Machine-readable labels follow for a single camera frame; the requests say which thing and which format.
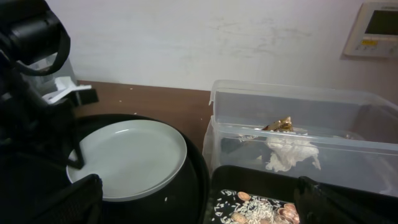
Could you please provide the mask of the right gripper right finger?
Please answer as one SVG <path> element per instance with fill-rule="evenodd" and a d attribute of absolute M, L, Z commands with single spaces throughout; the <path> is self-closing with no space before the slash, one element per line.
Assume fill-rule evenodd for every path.
<path fill-rule="evenodd" d="M 299 177 L 294 204 L 304 224 L 397 224 L 397 198 Z"/>

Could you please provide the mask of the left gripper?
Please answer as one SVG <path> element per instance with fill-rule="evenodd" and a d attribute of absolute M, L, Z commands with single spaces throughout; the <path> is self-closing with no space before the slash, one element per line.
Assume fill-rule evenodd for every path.
<path fill-rule="evenodd" d="M 54 105 L 33 99 L 1 100 L 1 155 L 16 154 L 59 168 L 82 169 L 85 160 L 73 109 L 69 99 Z M 72 151 L 75 160 L 69 158 Z"/>

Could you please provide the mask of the grey plate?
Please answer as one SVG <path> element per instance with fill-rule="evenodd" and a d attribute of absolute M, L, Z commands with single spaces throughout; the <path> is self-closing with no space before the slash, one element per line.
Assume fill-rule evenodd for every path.
<path fill-rule="evenodd" d="M 98 175 L 106 202 L 127 202 L 161 190 L 187 158 L 187 143 L 175 128 L 143 119 L 99 128 L 80 141 L 80 149 L 85 165 L 67 167 L 67 177 L 74 183 Z"/>

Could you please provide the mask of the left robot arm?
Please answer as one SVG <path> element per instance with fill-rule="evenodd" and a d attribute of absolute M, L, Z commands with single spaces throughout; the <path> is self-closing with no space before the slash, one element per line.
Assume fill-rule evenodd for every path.
<path fill-rule="evenodd" d="M 61 69 L 70 37 L 44 0 L 1 1 L 1 152 L 81 169 L 73 102 L 47 103 L 25 76 Z"/>

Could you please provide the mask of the white tissue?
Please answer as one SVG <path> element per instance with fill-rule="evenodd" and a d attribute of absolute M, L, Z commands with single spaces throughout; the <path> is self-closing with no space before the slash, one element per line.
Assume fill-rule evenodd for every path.
<path fill-rule="evenodd" d="M 266 146 L 271 149 L 271 158 L 266 164 L 267 170 L 275 172 L 287 172 L 295 167 L 298 162 L 312 157 L 312 164 L 318 170 L 321 170 L 318 160 L 318 148 L 308 141 L 285 139 L 285 138 L 267 138 Z"/>

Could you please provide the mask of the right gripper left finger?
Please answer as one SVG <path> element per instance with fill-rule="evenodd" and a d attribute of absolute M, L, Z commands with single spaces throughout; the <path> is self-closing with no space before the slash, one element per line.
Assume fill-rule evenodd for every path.
<path fill-rule="evenodd" d="M 87 175 L 36 205 L 27 222 L 98 224 L 101 222 L 102 187 L 98 175 Z"/>

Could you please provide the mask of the food scraps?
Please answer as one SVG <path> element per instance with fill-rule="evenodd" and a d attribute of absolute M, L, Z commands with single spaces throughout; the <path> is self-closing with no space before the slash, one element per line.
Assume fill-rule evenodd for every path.
<path fill-rule="evenodd" d="M 216 193 L 206 223 L 299 224 L 294 203 L 223 189 Z"/>

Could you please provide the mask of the gold snack wrapper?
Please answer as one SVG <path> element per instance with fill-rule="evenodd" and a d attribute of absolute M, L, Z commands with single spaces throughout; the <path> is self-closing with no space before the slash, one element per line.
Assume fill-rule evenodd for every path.
<path fill-rule="evenodd" d="M 262 129 L 263 131 L 293 131 L 293 125 L 291 117 L 288 116 L 284 119 L 277 120 L 270 125 L 267 125 L 265 128 Z"/>

